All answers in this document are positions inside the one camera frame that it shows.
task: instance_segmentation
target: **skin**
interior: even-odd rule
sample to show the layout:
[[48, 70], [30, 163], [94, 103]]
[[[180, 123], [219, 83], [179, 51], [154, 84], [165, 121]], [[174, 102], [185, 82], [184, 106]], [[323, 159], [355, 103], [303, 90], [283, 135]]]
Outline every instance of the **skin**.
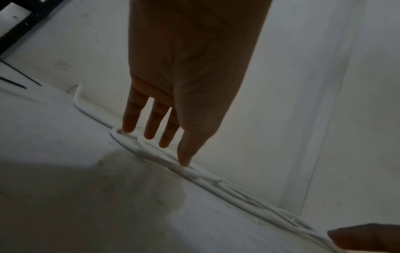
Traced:
[[[129, 27], [131, 89], [123, 130], [132, 132], [149, 97], [145, 129], [153, 139], [172, 108], [159, 146], [184, 134], [179, 163], [218, 130], [236, 96], [272, 0], [132, 0]], [[367, 224], [328, 232], [340, 248], [400, 252], [400, 226]]]

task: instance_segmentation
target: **black cable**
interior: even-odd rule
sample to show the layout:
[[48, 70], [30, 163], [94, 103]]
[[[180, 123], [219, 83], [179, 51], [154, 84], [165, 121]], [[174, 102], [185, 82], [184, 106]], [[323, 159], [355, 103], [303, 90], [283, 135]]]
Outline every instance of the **black cable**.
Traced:
[[21, 84], [19, 84], [19, 83], [16, 83], [16, 82], [14, 82], [14, 81], [8, 80], [7, 78], [4, 78], [4, 77], [1, 77], [1, 76], [0, 76], [0, 80], [5, 81], [5, 82], [7, 82], [7, 83], [10, 83], [10, 84], [12, 84], [12, 85], [15, 85], [15, 86], [18, 86], [18, 87], [20, 87], [20, 88], [23, 88], [23, 89], [26, 89], [26, 90], [27, 90], [27, 88], [26, 88], [25, 86], [23, 86], [23, 85], [21, 85]]
[[32, 78], [30, 78], [29, 76], [25, 75], [24, 73], [22, 73], [21, 71], [19, 71], [17, 68], [11, 66], [10, 64], [8, 64], [7, 62], [5, 62], [4, 60], [0, 59], [0, 62], [6, 64], [8, 67], [12, 68], [13, 70], [17, 71], [18, 73], [20, 73], [21, 75], [25, 76], [26, 78], [28, 78], [29, 80], [31, 80], [32, 82], [36, 83], [39, 86], [42, 86], [40, 83], [38, 83], [37, 81], [33, 80]]

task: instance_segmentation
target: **wall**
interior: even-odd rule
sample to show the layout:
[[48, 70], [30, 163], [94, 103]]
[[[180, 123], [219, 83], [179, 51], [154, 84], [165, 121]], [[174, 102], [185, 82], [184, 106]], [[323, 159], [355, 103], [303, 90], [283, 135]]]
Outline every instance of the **wall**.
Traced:
[[400, 223], [399, 12], [368, 1], [302, 212], [320, 230]]
[[[311, 128], [314, 124], [310, 117], [319, 107], [314, 100], [321, 96], [326, 71], [336, 71], [339, 59], [330, 57], [338, 52], [340, 29], [347, 19], [335, 10], [339, 5], [346, 10], [350, 2], [355, 1], [273, 2], [242, 88], [196, 162], [273, 203], [280, 201], [285, 188], [291, 187], [288, 177], [297, 178], [290, 172], [305, 148], [302, 138], [308, 122]], [[334, 14], [339, 34], [330, 27]], [[83, 83], [86, 100], [121, 116], [130, 86], [127, 24], [128, 0], [72, 0], [11, 50], [6, 60], [62, 90]], [[149, 103], [139, 126], [144, 126], [150, 107]], [[303, 186], [312, 170], [307, 167]]]

